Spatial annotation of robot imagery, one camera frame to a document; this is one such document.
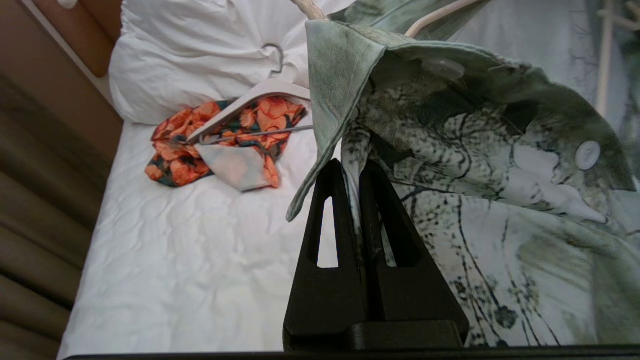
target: white button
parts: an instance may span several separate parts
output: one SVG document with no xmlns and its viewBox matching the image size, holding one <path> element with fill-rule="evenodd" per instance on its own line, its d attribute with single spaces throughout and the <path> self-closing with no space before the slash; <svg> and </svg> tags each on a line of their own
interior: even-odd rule
<svg viewBox="0 0 640 360">
<path fill-rule="evenodd" d="M 582 143 L 575 152 L 575 164 L 580 170 L 589 170 L 596 165 L 600 158 L 600 144 L 595 141 Z"/>
</svg>

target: wooden headboard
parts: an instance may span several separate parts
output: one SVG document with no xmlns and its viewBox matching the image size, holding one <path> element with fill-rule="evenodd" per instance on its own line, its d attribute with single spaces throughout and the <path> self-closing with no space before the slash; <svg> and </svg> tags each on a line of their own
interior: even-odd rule
<svg viewBox="0 0 640 360">
<path fill-rule="evenodd" d="M 58 0 L 33 0 L 89 70 L 98 78 L 109 70 L 120 37 L 122 0 L 79 0 L 65 9 Z"/>
</svg>

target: pillow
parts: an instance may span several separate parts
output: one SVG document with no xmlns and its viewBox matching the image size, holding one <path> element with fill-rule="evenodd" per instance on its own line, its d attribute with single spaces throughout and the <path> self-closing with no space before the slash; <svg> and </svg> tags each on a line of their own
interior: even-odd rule
<svg viewBox="0 0 640 360">
<path fill-rule="evenodd" d="M 325 13 L 352 2 L 315 1 Z M 308 87 L 306 20 L 289 0 L 125 0 L 109 66 L 115 108 L 158 125 L 185 106 L 238 98 L 279 70 L 278 48 L 277 77 Z"/>
</svg>

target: curtain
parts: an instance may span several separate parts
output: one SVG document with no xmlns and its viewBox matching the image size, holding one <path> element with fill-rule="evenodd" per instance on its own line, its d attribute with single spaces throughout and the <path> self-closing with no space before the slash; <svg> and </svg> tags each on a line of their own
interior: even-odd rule
<svg viewBox="0 0 640 360">
<path fill-rule="evenodd" d="M 109 167 L 0 76 L 0 354 L 8 359 L 55 359 Z"/>
</svg>

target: white bedsheet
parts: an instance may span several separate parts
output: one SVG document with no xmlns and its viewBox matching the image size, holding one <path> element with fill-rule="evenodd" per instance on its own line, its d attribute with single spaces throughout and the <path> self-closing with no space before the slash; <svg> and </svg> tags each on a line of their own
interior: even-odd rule
<svg viewBox="0 0 640 360">
<path fill-rule="evenodd" d="M 548 21 L 514 15 L 531 10 L 527 18 Z M 530 61 L 593 103 L 595 54 L 589 34 L 576 31 L 587 25 L 581 0 L 494 0 L 452 40 Z M 281 188 L 240 194 L 216 177 L 177 189 L 149 180 L 153 130 L 124 126 L 58 358 L 280 350 L 308 199 L 294 222 L 285 212 L 315 161 L 313 132 L 291 136 L 277 165 Z M 332 226 L 323 229 L 330 238 Z"/>
</svg>

